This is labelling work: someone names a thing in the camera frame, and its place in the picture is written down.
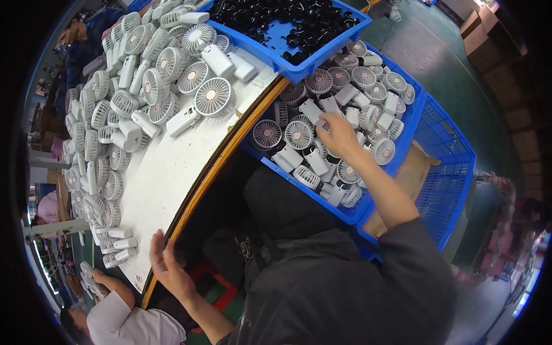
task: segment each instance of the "fan grille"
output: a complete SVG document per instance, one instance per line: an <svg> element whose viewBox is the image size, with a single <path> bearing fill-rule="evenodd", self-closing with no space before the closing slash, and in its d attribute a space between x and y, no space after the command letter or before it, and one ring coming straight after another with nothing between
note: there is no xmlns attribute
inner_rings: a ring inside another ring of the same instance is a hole
<svg viewBox="0 0 552 345"><path fill-rule="evenodd" d="M197 112L206 117L222 114L233 102L233 88L228 80L215 77L207 80L198 88L194 103Z"/></svg>
<svg viewBox="0 0 552 345"><path fill-rule="evenodd" d="M276 146L282 139L282 130L273 120L261 120L253 127L253 140L263 149Z"/></svg>
<svg viewBox="0 0 552 345"><path fill-rule="evenodd" d="M358 172L344 160L340 160L337 163L337 177L345 183L353 184L360 181L360 175Z"/></svg>
<svg viewBox="0 0 552 345"><path fill-rule="evenodd" d="M296 150L303 150L311 145L312 130L308 124L301 121L292 121L285 128L284 140Z"/></svg>
<svg viewBox="0 0 552 345"><path fill-rule="evenodd" d="M326 93L333 86L332 75L326 70L317 68L312 75L305 77L305 85L314 94Z"/></svg>
<svg viewBox="0 0 552 345"><path fill-rule="evenodd" d="M193 56L199 56L203 48L215 40L215 29L209 24L197 24L186 31L182 37L182 48Z"/></svg>
<svg viewBox="0 0 552 345"><path fill-rule="evenodd" d="M351 81L349 72L345 68L331 67L328 72L332 75L333 87L335 89L341 89Z"/></svg>

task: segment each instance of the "hand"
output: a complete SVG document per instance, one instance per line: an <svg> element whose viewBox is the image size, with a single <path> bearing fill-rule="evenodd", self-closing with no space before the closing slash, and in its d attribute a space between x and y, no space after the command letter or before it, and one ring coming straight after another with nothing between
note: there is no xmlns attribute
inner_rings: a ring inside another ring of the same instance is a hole
<svg viewBox="0 0 552 345"><path fill-rule="evenodd" d="M150 261L153 275L180 303L195 297L195 284L174 258L174 242L169 240L163 250L164 235L157 230L151 239Z"/></svg>
<svg viewBox="0 0 552 345"><path fill-rule="evenodd" d="M358 143L353 127L347 119L338 113L322 114L320 118L326 120L332 130L328 134L322 127L316 126L318 137L328 150L351 165L354 157L363 151Z"/></svg>

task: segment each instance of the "blue plastic crate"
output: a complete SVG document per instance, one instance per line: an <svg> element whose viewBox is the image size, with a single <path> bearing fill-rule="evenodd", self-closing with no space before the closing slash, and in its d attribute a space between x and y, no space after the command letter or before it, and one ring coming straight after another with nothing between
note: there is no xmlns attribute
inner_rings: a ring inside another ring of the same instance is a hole
<svg viewBox="0 0 552 345"><path fill-rule="evenodd" d="M374 52L379 54L379 51L371 47L370 45L367 44L367 47L368 49L373 50ZM405 127L402 131L402 134L395 141L395 157L391 160L389 164L382 166L387 174L389 174L390 176L394 176L397 172L397 169L401 166L401 162L406 154L406 151L408 150L410 142L412 141L414 130L416 129L416 125L418 124L418 121L420 119L420 113L425 103L426 93L423 91L422 85L418 83L414 78L412 78L412 76L406 73L396 63L389 60L385 55L380 55L383 62L389 67L389 69L402 75L405 78L406 82L412 84L412 86L414 86L414 89L416 90L416 100L414 101L414 103L407 106L407 109L402 116L402 121L405 123ZM263 115L263 118L274 119L272 107L269 107L269 109ZM340 218L347 224L357 224L365 215L366 210L368 210L373 204L370 194L368 194L366 189L363 189L362 197L354 207L348 209L343 205L339 205L337 208L335 208L334 206L330 205L328 201L326 201L323 197L316 194L312 189L300 183L292 175L283 171L280 167L278 167L274 162L270 160L270 157L264 156L262 153L253 148L249 135L241 143L241 146L251 155L263 162L270 169L276 171L280 176L287 179L293 185L297 186L297 188L301 189L308 196L327 208L330 212L335 214L338 218Z"/></svg>
<svg viewBox="0 0 552 345"><path fill-rule="evenodd" d="M346 46L349 42L356 40L360 31L371 23L371 18L369 16L354 7L338 0L333 0L332 3L335 7L342 8L344 11L351 11L353 13L351 17L354 19L360 19L360 23L331 40L328 44L320 48L297 66L292 65L282 57L282 54L285 51L288 51L291 54L295 54L295 52L300 51L298 47L293 49L288 47L286 40L281 38L282 36L287 36L289 34L289 30L295 28L295 26L291 23L284 24L277 20L273 21L272 24L275 25L269 28L266 34L266 37L271 37L271 39L266 41L266 46L263 46L259 42L237 32L236 30L214 22L213 20L208 20L207 23L213 26L213 28L217 31L228 36L233 45L246 50L259 60L266 63L268 66L272 66L275 72L279 72L281 75L291 80L292 83L298 83L307 75L311 75L315 68L329 59L330 56L335 54L339 49ZM213 1L210 1L198 8L197 11L207 12L212 6Z"/></svg>
<svg viewBox="0 0 552 345"><path fill-rule="evenodd" d="M413 137L426 153L441 160L439 166L429 168L415 204L437 247L443 250L468 196L476 161L475 151L430 94L426 96ZM362 229L374 209L375 205L372 205L357 229L361 236L377 244L377 240Z"/></svg>

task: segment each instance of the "worker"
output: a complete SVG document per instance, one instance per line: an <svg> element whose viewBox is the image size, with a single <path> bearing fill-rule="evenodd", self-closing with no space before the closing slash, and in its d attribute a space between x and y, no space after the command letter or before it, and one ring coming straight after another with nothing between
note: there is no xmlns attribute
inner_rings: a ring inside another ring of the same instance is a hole
<svg viewBox="0 0 552 345"><path fill-rule="evenodd" d="M183 308L173 296L162 300L158 309L143 310L134 307L132 290L119 279L96 268L92 272L94 281L110 292L88 315L81 309L61 310L60 323L75 343L179 345L186 340L186 330L197 327L178 310Z"/></svg>
<svg viewBox="0 0 552 345"><path fill-rule="evenodd" d="M140 10L140 17L148 7ZM110 34L112 27L119 24L120 18L127 13L129 11L125 9L104 7L83 22L80 21L80 13L71 19L58 39L63 46L71 45L65 58L67 89L81 82L82 69L103 53L102 38Z"/></svg>
<svg viewBox="0 0 552 345"><path fill-rule="evenodd" d="M318 137L360 174L389 229L379 238L381 267L359 255L327 210L261 166L243 196L264 244L248 242L238 325L196 292L161 230L151 243L153 274L212 344L444 344L457 295L449 265L411 198L360 147L350 123L337 113L321 117L332 130L317 126Z"/></svg>

